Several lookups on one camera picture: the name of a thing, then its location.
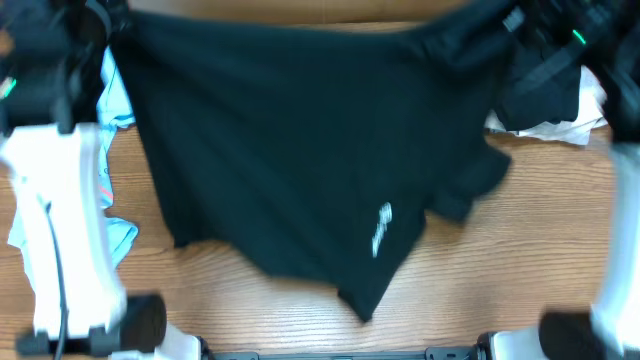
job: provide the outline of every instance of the wood grain surface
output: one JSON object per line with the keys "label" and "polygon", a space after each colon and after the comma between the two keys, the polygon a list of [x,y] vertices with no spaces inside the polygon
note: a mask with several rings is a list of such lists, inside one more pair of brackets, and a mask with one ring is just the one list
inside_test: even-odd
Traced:
{"label": "wood grain surface", "polygon": [[[124,131],[109,156],[115,206],[108,214],[135,222],[140,235],[118,273],[130,292],[160,291],[170,321],[203,336],[216,352],[470,344],[488,330],[531,325],[545,307],[587,308],[594,299],[606,261],[614,190],[606,130],[595,137],[599,145],[585,149],[491,136],[514,159],[503,185],[478,203],[464,227],[427,215],[426,233],[374,319],[362,324],[335,289],[268,278],[223,243],[172,249],[137,131]],[[14,211],[3,176],[4,242]],[[4,360],[16,358],[15,336],[30,326],[34,307],[18,249],[0,246],[0,279]]]}

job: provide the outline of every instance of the black t-shirt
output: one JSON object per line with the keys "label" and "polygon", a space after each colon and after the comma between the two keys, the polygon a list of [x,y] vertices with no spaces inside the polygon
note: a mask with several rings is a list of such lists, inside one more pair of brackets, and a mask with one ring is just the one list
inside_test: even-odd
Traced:
{"label": "black t-shirt", "polygon": [[425,210],[462,221],[507,171],[483,125],[511,7],[391,34],[132,13],[112,50],[176,246],[229,241],[369,320]]}

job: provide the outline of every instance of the black cable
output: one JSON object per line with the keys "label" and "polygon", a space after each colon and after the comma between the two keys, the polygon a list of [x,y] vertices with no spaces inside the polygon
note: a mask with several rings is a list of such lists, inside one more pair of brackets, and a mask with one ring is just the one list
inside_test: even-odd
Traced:
{"label": "black cable", "polygon": [[56,233],[53,230],[53,223],[51,222],[51,203],[47,204],[45,210],[47,212],[47,221],[49,222],[51,237],[53,238],[53,249],[56,253],[56,267],[58,268],[58,288],[60,292],[60,334],[58,335],[58,346],[56,346],[56,353],[53,356],[53,360],[60,360],[62,359],[62,353],[64,353],[64,343],[67,341],[69,309],[67,308],[67,297],[64,292],[64,278],[62,276],[62,262],[60,261],[58,240],[56,239]]}

